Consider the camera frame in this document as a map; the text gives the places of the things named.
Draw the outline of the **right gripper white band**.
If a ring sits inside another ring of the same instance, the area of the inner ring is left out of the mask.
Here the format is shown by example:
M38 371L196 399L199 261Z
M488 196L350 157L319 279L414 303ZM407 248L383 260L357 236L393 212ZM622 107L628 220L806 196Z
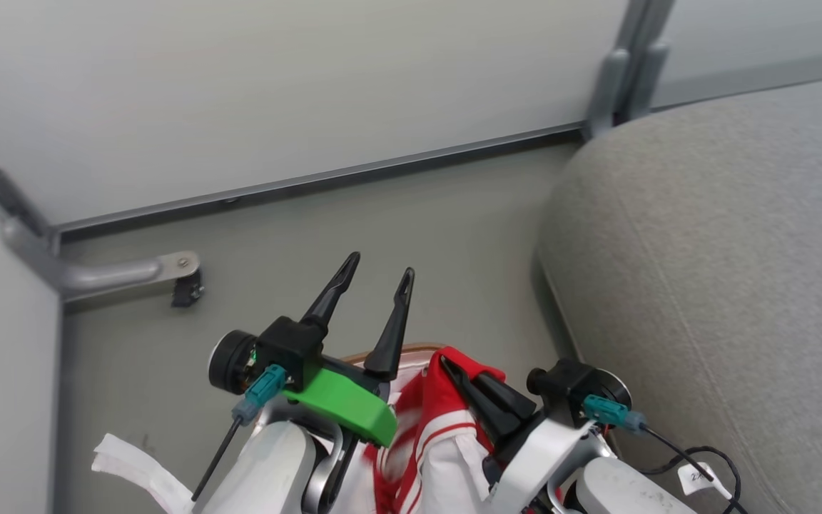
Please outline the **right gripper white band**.
M534 414L534 401L488 371L470 377L460 365L444 356L440 357L440 367L482 426L493 452L505 452L516 430ZM535 500L543 500L552 513L568 513L557 495L561 485L592 460L610 456L610 446L602 435L594 432L594 426L593 422L581 428L554 420L541 422L493 485L485 503L486 511L522 513Z

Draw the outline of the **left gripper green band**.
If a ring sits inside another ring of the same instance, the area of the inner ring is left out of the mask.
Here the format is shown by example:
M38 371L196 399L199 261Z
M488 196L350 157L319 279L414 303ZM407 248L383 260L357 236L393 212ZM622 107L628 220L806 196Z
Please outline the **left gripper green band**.
M311 412L333 420L360 438L381 447L391 446L397 435L397 416L378 394L356 383L342 372L324 367L323 339L340 297L351 286L361 261L353 251L320 295L311 303L300 322L281 316L259 336L258 365L283 368L283 395ZM363 361L363 372L379 383L391 383L398 374L402 344L411 304L415 270L402 274L392 297L392 311L378 342Z

